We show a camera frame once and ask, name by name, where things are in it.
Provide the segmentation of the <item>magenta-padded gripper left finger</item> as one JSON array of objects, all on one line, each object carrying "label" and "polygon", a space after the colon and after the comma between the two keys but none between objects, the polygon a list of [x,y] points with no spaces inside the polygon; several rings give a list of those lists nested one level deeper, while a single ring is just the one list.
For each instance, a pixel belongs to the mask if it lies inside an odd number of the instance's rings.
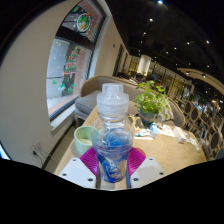
[{"label": "magenta-padded gripper left finger", "polygon": [[84,188],[95,189],[99,163],[94,148],[90,148],[80,158],[72,158],[59,176]]}]

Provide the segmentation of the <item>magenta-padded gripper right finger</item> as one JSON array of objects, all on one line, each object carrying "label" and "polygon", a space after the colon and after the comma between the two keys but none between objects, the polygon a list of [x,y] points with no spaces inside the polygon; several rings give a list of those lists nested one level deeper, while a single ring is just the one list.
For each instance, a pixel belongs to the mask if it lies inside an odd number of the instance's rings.
[{"label": "magenta-padded gripper right finger", "polygon": [[130,150],[127,159],[126,186],[140,188],[166,176],[153,157],[146,157],[138,148]]}]

